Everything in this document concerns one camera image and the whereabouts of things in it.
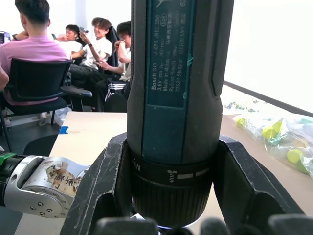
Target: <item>chair armrest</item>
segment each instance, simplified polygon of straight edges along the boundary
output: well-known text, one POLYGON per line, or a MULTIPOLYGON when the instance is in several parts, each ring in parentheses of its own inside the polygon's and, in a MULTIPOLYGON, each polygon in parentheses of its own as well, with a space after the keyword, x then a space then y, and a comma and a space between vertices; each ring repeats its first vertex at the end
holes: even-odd
POLYGON ((92 93, 90 91, 86 91, 83 89, 79 89, 74 86, 62 86, 61 91, 69 96, 74 96, 78 98, 88 98, 92 97, 92 93))

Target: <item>chair backrest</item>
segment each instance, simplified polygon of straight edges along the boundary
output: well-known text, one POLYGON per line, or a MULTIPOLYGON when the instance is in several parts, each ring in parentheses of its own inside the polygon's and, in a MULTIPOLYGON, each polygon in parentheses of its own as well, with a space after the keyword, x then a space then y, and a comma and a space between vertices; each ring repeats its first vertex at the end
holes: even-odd
POLYGON ((32 62, 12 59, 9 90, 13 101, 40 101, 60 97, 72 61, 32 62))

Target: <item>green tape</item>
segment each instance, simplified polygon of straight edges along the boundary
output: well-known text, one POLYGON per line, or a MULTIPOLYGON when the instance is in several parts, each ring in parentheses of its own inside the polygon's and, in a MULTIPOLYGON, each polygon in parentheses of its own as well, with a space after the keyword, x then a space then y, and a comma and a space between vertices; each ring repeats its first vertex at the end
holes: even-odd
POLYGON ((2 166, 5 160, 12 158, 14 156, 16 156, 16 153, 5 153, 3 155, 0 155, 0 166, 2 166))

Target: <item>plastic bag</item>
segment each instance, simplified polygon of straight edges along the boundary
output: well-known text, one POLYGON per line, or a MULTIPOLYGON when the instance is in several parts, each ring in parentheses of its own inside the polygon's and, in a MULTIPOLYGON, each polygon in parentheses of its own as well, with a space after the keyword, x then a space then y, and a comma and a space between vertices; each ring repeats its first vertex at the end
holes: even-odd
POLYGON ((234 118, 272 156, 313 178, 313 118, 256 112, 234 118))
POLYGON ((72 110, 69 107, 56 110, 54 115, 54 123, 58 124, 59 126, 63 126, 65 117, 70 111, 72 110))

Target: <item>black office chair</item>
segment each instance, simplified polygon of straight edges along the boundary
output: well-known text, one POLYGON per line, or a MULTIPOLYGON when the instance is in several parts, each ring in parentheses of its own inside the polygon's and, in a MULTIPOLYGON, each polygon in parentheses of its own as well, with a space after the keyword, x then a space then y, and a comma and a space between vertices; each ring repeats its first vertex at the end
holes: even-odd
MULTIPOLYGON (((2 97, 4 105, 17 116, 53 111, 51 120, 51 124, 53 124, 55 110, 67 106, 65 100, 61 98, 61 96, 64 95, 63 92, 71 95, 79 94, 80 96, 91 96, 90 92, 85 92, 71 86, 64 87, 62 89, 63 92, 61 91, 71 63, 71 60, 63 62, 31 62, 12 59, 10 81, 5 89, 10 92, 13 101, 30 102, 48 99, 55 100, 36 105, 20 106, 11 105, 2 97)), ((2 112, 0 112, 0 118, 1 127, 4 129, 9 150, 12 151, 2 112)))

